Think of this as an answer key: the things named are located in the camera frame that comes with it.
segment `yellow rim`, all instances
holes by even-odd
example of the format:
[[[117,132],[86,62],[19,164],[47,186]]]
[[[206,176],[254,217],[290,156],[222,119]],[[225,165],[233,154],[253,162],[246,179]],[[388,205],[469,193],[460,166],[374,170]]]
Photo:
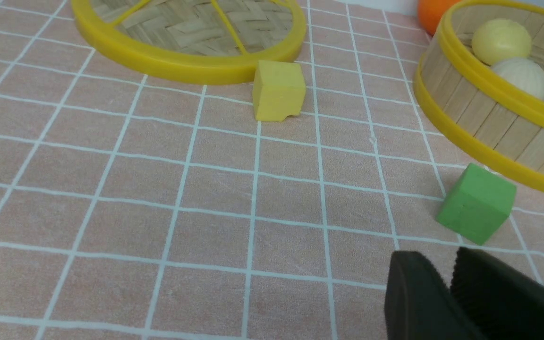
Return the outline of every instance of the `yellow rim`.
[[[544,15],[544,8],[510,0],[466,0],[458,2],[444,14],[438,30],[440,33],[438,43],[444,55],[469,82],[508,110],[544,127],[544,101],[536,99],[497,76],[471,54],[457,37],[451,19],[453,13],[460,8],[473,5],[514,7],[541,15]]]
[[[148,2],[149,0],[142,0],[116,21],[122,21]],[[111,60],[154,77],[191,84],[222,85],[253,81],[258,60],[293,62],[298,57],[306,35],[304,13],[295,0],[272,2],[291,10],[293,27],[287,37],[278,45],[255,53],[248,53],[242,43],[238,42],[243,54],[228,57],[192,56],[147,45],[115,30],[115,25],[112,25],[114,22],[103,22],[93,11],[89,0],[72,0],[72,6],[75,23],[81,35]],[[229,31],[235,40],[238,39],[231,26]]]
[[[421,109],[430,122],[446,138],[471,155],[471,157],[477,159],[478,162],[486,164],[496,172],[528,187],[533,187],[544,192],[544,174],[516,163],[495,150],[488,148],[488,146],[475,139],[444,114],[440,106],[436,104],[427,91],[427,88],[423,85],[423,81],[421,80],[421,66],[419,66],[415,74],[414,88],[419,106],[421,106]]]

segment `bamboo steamer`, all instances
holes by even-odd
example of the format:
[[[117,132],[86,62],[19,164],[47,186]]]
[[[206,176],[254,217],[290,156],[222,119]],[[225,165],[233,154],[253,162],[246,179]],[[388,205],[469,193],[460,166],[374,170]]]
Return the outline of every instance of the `bamboo steamer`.
[[[191,84],[252,82],[259,60],[293,62],[306,35],[296,0],[71,0],[101,54]]]
[[[442,18],[415,75],[430,121],[465,152],[512,180],[544,191],[544,101],[501,79],[471,53],[471,37],[498,17],[533,38],[544,69],[544,8],[510,0],[466,0]]]

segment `woven bamboo lid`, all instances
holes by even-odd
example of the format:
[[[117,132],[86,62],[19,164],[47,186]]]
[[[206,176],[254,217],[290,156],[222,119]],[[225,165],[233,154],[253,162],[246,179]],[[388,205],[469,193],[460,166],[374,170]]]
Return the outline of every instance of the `woven bamboo lid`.
[[[249,53],[266,50],[283,41],[293,26],[291,10],[276,1],[218,0],[219,8],[214,5],[211,0],[151,0],[115,28],[165,50],[238,56],[241,44]],[[102,21],[115,22],[140,4],[138,0],[91,0],[91,6]]]

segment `foam block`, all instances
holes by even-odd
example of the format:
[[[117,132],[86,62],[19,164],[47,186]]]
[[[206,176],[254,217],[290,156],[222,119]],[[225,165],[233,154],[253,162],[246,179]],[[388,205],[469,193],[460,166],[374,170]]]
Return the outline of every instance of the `foam block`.
[[[306,82],[299,64],[260,60],[253,83],[255,119],[282,122],[299,116],[306,96]]]
[[[515,200],[513,183],[469,164],[446,196],[436,221],[483,245],[507,220]]]

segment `yellow bun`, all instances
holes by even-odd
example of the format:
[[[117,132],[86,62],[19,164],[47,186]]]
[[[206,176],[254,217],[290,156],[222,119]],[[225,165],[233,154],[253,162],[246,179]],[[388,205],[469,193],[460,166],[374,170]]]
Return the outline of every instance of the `yellow bun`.
[[[486,21],[471,40],[473,54],[490,66],[509,58],[527,58],[532,47],[532,39],[526,28],[509,19]]]

